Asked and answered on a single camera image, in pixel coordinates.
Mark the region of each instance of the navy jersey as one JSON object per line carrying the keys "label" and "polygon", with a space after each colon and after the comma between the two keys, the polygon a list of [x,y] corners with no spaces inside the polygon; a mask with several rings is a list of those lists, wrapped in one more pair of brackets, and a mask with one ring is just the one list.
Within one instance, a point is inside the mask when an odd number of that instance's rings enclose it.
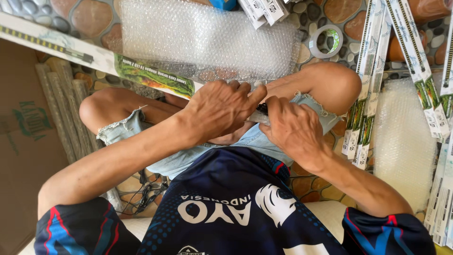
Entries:
{"label": "navy jersey", "polygon": [[212,149],[179,174],[143,240],[103,198],[55,206],[39,220],[37,254],[435,254],[409,214],[378,218],[347,208],[340,244],[284,184],[282,162],[245,147]]}

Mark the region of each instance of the hand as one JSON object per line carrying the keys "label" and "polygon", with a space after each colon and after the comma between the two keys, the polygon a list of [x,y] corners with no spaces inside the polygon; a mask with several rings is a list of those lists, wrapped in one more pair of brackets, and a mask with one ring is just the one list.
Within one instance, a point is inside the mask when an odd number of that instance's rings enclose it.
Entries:
{"label": "hand", "polygon": [[201,87],[187,106],[176,114],[184,118],[193,139],[192,146],[241,128],[267,95],[264,85],[248,97],[250,89],[250,84],[239,84],[236,80],[229,84],[217,80]]}
{"label": "hand", "polygon": [[318,114],[306,104],[290,103],[287,98],[266,100],[270,126],[260,123],[260,130],[310,173],[323,169],[323,159],[331,150],[323,142],[323,127]]}

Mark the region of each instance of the green logo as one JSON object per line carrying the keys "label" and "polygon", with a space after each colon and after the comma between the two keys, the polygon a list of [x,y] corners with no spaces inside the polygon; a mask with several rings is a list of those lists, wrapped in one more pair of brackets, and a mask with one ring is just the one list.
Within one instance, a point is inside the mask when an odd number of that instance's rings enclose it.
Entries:
{"label": "green logo", "polygon": [[46,135],[40,134],[44,130],[52,129],[46,111],[36,107],[34,101],[19,102],[20,110],[13,109],[19,122],[19,128],[26,137],[37,141]]}

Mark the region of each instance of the forearm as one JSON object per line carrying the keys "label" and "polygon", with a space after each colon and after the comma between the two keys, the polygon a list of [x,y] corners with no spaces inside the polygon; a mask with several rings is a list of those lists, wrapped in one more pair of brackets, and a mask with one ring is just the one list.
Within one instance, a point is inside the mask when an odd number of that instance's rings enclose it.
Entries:
{"label": "forearm", "polygon": [[323,168],[317,173],[356,201],[363,211],[376,217],[413,214],[408,202],[390,185],[353,166],[334,153],[323,154]]}
{"label": "forearm", "polygon": [[135,172],[189,146],[178,117],[94,152],[52,176],[38,196],[38,218],[55,205],[89,201]]}

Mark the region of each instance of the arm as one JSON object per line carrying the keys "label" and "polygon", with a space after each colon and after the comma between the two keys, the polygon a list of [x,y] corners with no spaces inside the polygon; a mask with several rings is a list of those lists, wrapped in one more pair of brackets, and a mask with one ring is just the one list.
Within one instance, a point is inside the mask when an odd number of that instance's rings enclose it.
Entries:
{"label": "arm", "polygon": [[64,168],[42,186],[38,218],[55,205],[89,201],[165,157],[242,127],[267,94],[260,86],[247,97],[250,88],[237,81],[207,83],[172,117]]}
{"label": "arm", "polygon": [[391,186],[341,159],[322,142],[318,115],[310,107],[277,97],[268,98],[266,103],[271,126],[260,124],[260,129],[302,168],[332,183],[369,215],[413,214],[407,201]]}

